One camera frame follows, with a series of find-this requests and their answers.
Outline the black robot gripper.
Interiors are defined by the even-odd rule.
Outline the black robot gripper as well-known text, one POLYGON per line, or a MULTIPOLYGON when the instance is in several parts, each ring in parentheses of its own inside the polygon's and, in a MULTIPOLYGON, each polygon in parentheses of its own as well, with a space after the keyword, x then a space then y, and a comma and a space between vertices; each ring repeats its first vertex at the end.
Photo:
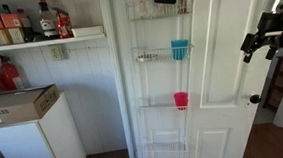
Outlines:
MULTIPOLYGON (((252 53, 264 45, 273 45, 275 48, 283 48, 283 17, 282 13, 266 13, 260 17, 257 32, 255 34, 248 33, 241 45, 244 51, 243 61, 250 63, 252 53)), ((275 49, 270 49, 265 58, 271 60, 276 54, 275 49)))

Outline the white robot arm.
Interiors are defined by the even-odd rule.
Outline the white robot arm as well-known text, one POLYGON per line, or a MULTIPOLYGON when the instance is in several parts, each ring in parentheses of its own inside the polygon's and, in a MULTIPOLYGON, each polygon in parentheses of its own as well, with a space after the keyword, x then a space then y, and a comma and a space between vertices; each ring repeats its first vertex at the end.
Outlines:
POLYGON ((283 0, 265 0, 255 34, 248 33, 241 45, 243 61, 249 63, 253 54, 262 46, 268 46, 265 56, 272 60, 277 51, 283 48, 283 0))

